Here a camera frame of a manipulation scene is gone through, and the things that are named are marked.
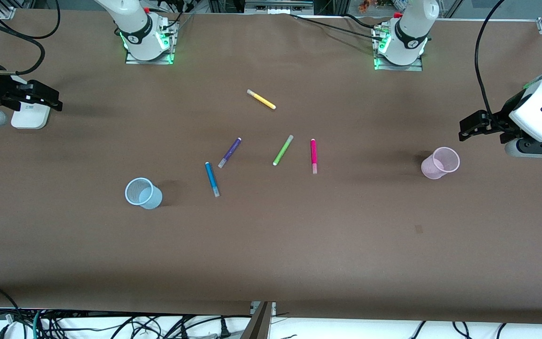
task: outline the yellow marker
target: yellow marker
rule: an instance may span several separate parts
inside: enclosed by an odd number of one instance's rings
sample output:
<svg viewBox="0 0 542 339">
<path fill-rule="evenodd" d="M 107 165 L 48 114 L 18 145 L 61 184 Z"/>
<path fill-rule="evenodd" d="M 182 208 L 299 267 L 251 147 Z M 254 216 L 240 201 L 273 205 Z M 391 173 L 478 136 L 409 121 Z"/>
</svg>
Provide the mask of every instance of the yellow marker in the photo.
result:
<svg viewBox="0 0 542 339">
<path fill-rule="evenodd" d="M 270 109 L 275 109 L 275 105 L 270 103 L 267 99 L 265 99 L 265 98 L 261 97 L 260 95 L 252 92 L 251 90 L 248 90 L 247 92 L 248 92 L 248 94 L 252 95 L 255 99 L 257 99 L 258 101 L 260 101 L 263 104 L 267 105 L 267 107 L 269 107 Z"/>
</svg>

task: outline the marker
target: marker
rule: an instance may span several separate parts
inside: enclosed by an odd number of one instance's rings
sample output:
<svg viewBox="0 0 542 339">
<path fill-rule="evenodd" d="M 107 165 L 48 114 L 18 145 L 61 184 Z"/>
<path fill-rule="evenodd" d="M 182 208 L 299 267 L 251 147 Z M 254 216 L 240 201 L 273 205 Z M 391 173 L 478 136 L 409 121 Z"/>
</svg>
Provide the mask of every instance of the marker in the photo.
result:
<svg viewBox="0 0 542 339">
<path fill-rule="evenodd" d="M 217 187 L 217 181 L 215 181 L 215 175 L 213 174 L 213 168 L 210 167 L 209 162 L 205 163 L 204 166 L 206 167 L 206 173 L 208 174 L 210 186 L 213 188 L 213 193 L 215 193 L 215 198 L 218 198 L 220 197 L 220 194 L 219 188 Z"/>
<path fill-rule="evenodd" d="M 267 99 L 261 97 L 260 95 L 252 92 L 251 90 L 247 90 L 247 93 L 252 95 L 255 99 L 257 99 L 258 101 L 262 102 L 263 104 L 267 105 L 267 107 L 269 107 L 270 109 L 275 109 L 275 105 L 273 105 L 272 103 L 270 103 Z"/>
<path fill-rule="evenodd" d="M 317 143 L 315 139 L 311 139 L 311 165 L 312 173 L 317 174 Z"/>
<path fill-rule="evenodd" d="M 273 166 L 277 166 L 279 161 L 281 160 L 281 157 L 284 156 L 284 153 L 288 149 L 288 146 L 290 146 L 290 142 L 292 142 L 292 139 L 294 139 L 293 135 L 290 135 L 288 137 L 288 140 L 286 140 L 286 143 L 284 143 L 284 146 L 279 150 L 279 153 L 277 154 L 277 157 L 275 157 L 275 160 L 273 160 Z"/>
<path fill-rule="evenodd" d="M 230 159 L 233 152 L 235 152 L 235 148 L 237 148 L 240 143 L 241 143 L 241 138 L 239 137 L 234 141 L 234 143 L 230 147 L 230 150 L 228 150 L 227 153 L 225 153 L 225 155 L 223 156 L 223 159 L 221 159 L 221 162 L 219 163 L 219 168 L 223 168 L 223 165 Z"/>
</svg>

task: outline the blue marker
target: blue marker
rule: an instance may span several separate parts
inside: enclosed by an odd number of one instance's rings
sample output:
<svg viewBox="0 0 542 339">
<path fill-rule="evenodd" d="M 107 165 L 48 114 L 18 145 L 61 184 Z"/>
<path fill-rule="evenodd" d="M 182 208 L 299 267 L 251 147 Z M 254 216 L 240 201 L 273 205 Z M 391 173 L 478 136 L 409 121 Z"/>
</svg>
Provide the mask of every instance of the blue marker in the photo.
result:
<svg viewBox="0 0 542 339">
<path fill-rule="evenodd" d="M 207 162 L 204 164 L 206 167 L 206 173 L 208 174 L 208 180 L 210 181 L 210 186 L 213 188 L 213 193 L 215 193 L 215 198 L 220 197 L 219 188 L 217 187 L 217 181 L 215 181 L 215 175 L 213 174 L 213 168 L 210 167 L 210 163 Z"/>
<path fill-rule="evenodd" d="M 235 149 L 239 146 L 240 143 L 241 138 L 239 137 L 234 141 L 234 143 L 230 147 L 230 150 L 225 153 L 223 159 L 221 159 L 221 162 L 219 163 L 219 168 L 223 168 L 223 165 L 230 159 L 231 155 L 233 154 L 233 152 L 235 152 Z"/>
</svg>

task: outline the cup rim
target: cup rim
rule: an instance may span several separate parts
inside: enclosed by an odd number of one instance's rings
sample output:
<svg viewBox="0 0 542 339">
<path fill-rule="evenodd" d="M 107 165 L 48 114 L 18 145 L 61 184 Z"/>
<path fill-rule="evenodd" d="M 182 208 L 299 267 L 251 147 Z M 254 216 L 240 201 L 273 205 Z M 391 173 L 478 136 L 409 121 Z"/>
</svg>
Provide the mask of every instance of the cup rim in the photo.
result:
<svg viewBox="0 0 542 339">
<path fill-rule="evenodd" d="M 438 152 L 439 150 L 449 150 L 451 152 L 453 152 L 453 154 L 457 157 L 457 166 L 451 170 L 451 171 L 447 171 L 446 169 L 440 169 L 437 165 L 436 165 L 436 162 L 435 162 L 435 158 L 434 158 L 434 155 L 436 154 L 436 152 Z M 459 158 L 459 154 L 457 154 L 457 152 L 453 149 L 453 148 L 450 148 L 450 147 L 439 147 L 437 149 L 434 150 L 434 152 L 432 152 L 432 163 L 434 163 L 434 166 L 436 166 L 439 171 L 442 171 L 442 172 L 445 172 L 445 173 L 452 173 L 452 172 L 455 172 L 456 170 L 458 170 L 460 164 L 461 164 L 461 159 Z"/>
<path fill-rule="evenodd" d="M 131 186 L 131 184 L 134 183 L 136 180 L 146 180 L 146 182 L 148 182 L 150 184 L 150 196 L 146 200 L 144 200 L 144 202 L 140 202 L 140 203 L 137 203 L 137 204 L 135 202 L 132 202 L 131 200 L 129 200 L 129 197 L 127 196 L 127 190 L 129 190 L 129 186 Z M 148 202 L 152 198 L 152 195 L 154 194 L 153 187 L 154 187 L 154 184 L 148 178 L 134 178 L 133 180 L 131 180 L 127 184 L 127 187 L 125 187 L 125 199 L 131 205 L 142 206 L 143 204 L 145 204 L 146 202 Z"/>
</svg>

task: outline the purple marker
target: purple marker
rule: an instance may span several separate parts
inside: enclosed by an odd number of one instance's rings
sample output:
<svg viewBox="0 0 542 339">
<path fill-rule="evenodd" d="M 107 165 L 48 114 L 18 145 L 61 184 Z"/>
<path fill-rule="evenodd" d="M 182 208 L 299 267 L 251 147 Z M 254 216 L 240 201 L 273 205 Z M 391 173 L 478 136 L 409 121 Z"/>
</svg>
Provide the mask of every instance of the purple marker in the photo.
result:
<svg viewBox="0 0 542 339">
<path fill-rule="evenodd" d="M 230 147 L 230 150 L 227 151 L 227 153 L 225 153 L 225 155 L 223 156 L 223 159 L 219 163 L 219 168 L 223 168 L 223 165 L 230 159 L 231 155 L 233 154 L 233 152 L 235 152 L 235 149 L 239 146 L 240 143 L 241 138 L 239 137 L 234 141 L 234 143 Z"/>
</svg>

